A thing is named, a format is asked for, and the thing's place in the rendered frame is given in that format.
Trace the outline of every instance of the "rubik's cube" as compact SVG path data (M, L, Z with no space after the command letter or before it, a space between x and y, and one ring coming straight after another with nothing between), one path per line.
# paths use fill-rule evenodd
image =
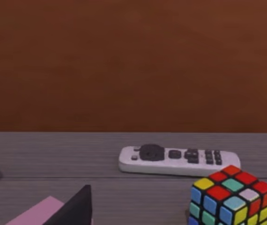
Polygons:
M196 181L188 225L267 225L267 183L233 165Z

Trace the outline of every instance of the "white remote control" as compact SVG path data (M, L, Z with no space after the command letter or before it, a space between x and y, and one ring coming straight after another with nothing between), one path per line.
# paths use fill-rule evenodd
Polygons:
M205 177L229 165L241 167L234 152L164 148L156 144L128 146L119 156L120 170L129 173Z

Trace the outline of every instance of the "brown background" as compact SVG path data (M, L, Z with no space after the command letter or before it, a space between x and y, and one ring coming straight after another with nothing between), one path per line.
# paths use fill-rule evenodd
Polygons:
M0 1L0 131L267 132L267 0Z

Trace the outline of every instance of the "wooden table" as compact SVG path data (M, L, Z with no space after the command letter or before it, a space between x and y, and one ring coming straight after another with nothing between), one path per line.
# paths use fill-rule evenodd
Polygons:
M0 225L52 195L92 185L96 225L184 225L196 178L121 173L122 147L157 143L238 153L267 181L267 134L0 133Z

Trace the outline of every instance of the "pink sticky note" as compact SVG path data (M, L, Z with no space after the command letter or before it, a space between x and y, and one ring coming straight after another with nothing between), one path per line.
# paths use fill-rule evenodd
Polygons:
M49 196L6 225L42 225L63 205L61 201Z

